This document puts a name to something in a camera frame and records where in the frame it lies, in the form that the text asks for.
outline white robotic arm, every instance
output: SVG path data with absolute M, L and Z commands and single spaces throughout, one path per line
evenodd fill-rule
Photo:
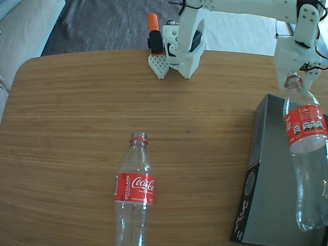
M 162 28 L 164 58 L 169 67 L 190 78 L 206 48 L 203 32 L 210 11 L 271 17 L 296 24 L 293 36 L 277 37 L 275 68 L 279 90 L 283 91 L 289 73 L 302 70 L 304 91 L 308 91 L 320 75 L 321 57 L 316 46 L 321 6 L 317 0 L 183 0 L 179 25 L 168 22 Z

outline bottle label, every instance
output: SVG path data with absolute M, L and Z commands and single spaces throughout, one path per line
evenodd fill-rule
M 292 110 L 284 119 L 289 146 L 301 138 L 328 135 L 322 110 L 316 105 L 306 105 Z
M 119 173 L 116 175 L 115 201 L 153 204 L 155 180 L 145 174 Z

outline cardboard box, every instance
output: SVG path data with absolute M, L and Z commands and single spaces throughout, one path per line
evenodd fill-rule
M 321 246 L 324 228 L 303 232 L 296 223 L 296 176 L 283 104 L 284 99 L 268 94 L 256 110 L 250 159 L 230 240 L 265 246 Z

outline coca-cola bottle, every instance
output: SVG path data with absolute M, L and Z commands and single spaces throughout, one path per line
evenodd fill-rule
M 318 100 L 289 74 L 283 117 L 297 179 L 296 221 L 308 231 L 328 226 L 327 127 Z
M 132 133 L 130 144 L 116 175 L 116 246 L 146 246 L 154 195 L 146 133 Z

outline wooden table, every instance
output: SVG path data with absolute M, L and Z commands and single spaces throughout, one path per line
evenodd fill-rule
M 0 245 L 114 245 L 114 179 L 146 131 L 156 196 L 149 245 L 229 242 L 254 113 L 278 94 L 273 58 L 205 52 L 192 79 L 158 80 L 148 51 L 36 58 L 0 125 Z M 327 75 L 312 92 L 328 112 Z

